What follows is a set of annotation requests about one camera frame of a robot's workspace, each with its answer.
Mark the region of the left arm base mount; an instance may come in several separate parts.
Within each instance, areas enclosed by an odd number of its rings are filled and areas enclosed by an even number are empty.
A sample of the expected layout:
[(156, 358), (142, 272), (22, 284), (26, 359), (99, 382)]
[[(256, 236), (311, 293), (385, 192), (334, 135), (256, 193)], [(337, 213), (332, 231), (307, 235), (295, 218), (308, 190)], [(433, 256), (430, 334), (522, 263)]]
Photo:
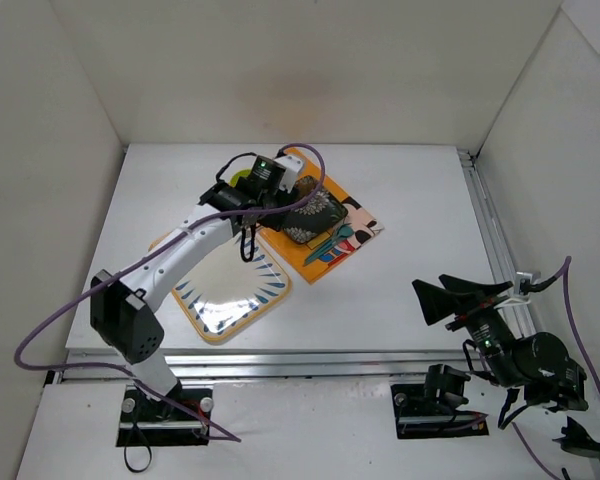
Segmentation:
[(125, 390), (119, 414), (117, 447), (207, 446), (201, 421), (164, 402), (150, 399), (136, 387)]

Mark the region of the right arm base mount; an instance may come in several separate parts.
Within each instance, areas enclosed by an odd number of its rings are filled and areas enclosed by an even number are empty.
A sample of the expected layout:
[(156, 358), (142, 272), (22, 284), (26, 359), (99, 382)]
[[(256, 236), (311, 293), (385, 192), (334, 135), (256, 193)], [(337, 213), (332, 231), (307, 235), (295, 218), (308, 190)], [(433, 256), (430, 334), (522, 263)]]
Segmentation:
[(487, 415), (465, 410), (469, 376), (448, 365), (428, 368), (420, 383), (390, 386), (396, 437), (399, 440), (488, 436)]

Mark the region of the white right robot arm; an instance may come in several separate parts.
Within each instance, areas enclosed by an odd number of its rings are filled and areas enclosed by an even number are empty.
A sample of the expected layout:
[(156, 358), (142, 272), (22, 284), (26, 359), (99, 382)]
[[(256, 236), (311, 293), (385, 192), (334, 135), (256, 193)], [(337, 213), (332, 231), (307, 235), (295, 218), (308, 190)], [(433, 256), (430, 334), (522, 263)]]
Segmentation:
[(497, 426), (532, 428), (569, 454), (600, 459), (600, 402), (585, 397), (587, 374), (554, 334), (517, 338), (500, 313), (511, 282), (481, 284), (441, 275), (438, 285), (415, 280), (427, 325), (466, 330), (485, 371), (429, 367), (424, 397), (451, 410), (493, 415)]

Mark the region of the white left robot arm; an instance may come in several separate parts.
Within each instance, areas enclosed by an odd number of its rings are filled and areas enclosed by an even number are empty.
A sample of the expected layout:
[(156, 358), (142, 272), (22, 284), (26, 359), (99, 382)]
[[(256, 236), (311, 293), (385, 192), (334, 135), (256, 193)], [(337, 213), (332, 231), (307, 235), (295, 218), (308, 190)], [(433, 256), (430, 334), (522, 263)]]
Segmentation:
[(115, 280), (101, 270), (91, 280), (101, 287), (90, 300), (90, 325), (125, 360), (133, 377), (149, 387), (149, 396), (176, 398), (181, 383), (167, 365), (160, 346), (164, 329), (156, 312), (187, 272), (213, 250), (256, 225), (256, 217), (234, 210), (276, 209), (299, 199), (296, 180), (304, 161), (287, 154), (257, 155), (244, 178), (232, 186), (216, 176), (192, 213), (155, 248), (159, 254)]

